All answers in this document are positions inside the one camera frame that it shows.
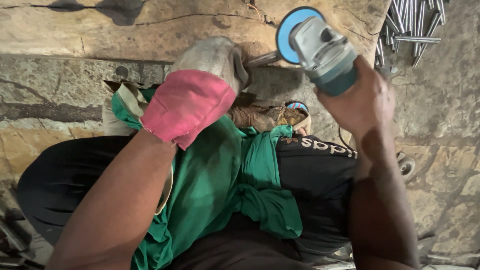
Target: pink glove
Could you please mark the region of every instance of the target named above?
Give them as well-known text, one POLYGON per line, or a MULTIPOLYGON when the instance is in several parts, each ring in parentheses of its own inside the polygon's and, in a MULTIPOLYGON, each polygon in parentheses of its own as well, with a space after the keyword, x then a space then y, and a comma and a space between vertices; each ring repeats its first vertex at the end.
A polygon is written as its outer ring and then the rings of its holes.
POLYGON ((140 119, 144 129, 185 150, 220 119, 246 87, 244 51, 227 37, 211 37, 189 47, 140 119))

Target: black pants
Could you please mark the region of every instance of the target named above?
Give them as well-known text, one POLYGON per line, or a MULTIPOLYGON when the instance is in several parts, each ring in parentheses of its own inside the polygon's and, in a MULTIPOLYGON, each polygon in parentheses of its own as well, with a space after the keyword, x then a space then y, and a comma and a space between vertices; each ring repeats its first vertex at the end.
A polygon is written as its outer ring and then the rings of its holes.
MULTIPOLYGON (((320 141, 314 136, 305 138, 320 141)), ((57 243, 83 197, 131 139, 105 136, 62 142, 46 149, 23 173, 18 202, 49 243, 57 243)), ((276 151, 282 187, 292 191, 302 217, 304 230, 295 239, 300 255, 316 261, 348 242, 348 198, 355 160, 345 153, 331 155, 318 147, 305 147, 302 142, 302 138, 279 141, 276 151)))

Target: hand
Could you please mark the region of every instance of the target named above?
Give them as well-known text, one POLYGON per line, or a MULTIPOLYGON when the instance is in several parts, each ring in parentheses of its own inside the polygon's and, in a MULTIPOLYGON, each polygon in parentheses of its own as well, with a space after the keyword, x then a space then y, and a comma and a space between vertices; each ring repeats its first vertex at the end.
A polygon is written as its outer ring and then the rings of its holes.
POLYGON ((374 128, 389 132, 394 116, 395 92, 363 56, 357 57, 353 63, 358 77, 349 90, 338 97, 317 91, 317 97, 335 121, 359 142, 374 128))
POLYGON ((220 119, 245 88, 245 53, 228 37, 211 37, 190 46, 173 64, 141 118, 144 129, 185 150, 206 127, 220 119))

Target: grinder handle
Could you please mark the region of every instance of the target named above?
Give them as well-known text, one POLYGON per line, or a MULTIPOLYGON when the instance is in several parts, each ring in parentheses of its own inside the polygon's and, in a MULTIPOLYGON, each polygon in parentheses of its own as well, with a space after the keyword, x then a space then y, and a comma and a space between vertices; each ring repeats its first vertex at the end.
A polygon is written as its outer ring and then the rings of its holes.
POLYGON ((322 83, 321 79, 311 80, 317 88, 333 97, 340 96, 352 87, 357 81, 357 68, 353 66, 348 72, 342 73, 328 83, 322 83))

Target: grinding disc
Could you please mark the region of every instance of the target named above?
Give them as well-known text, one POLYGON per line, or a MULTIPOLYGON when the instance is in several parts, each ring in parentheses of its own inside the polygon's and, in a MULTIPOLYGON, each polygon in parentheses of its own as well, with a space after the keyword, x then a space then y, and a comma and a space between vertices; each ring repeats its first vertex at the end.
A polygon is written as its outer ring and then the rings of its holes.
POLYGON ((275 37, 276 47, 285 61, 294 65, 300 63, 298 54, 290 46, 289 36, 299 23, 312 16, 325 20, 320 11, 312 7, 298 7, 290 11, 278 26, 275 37))

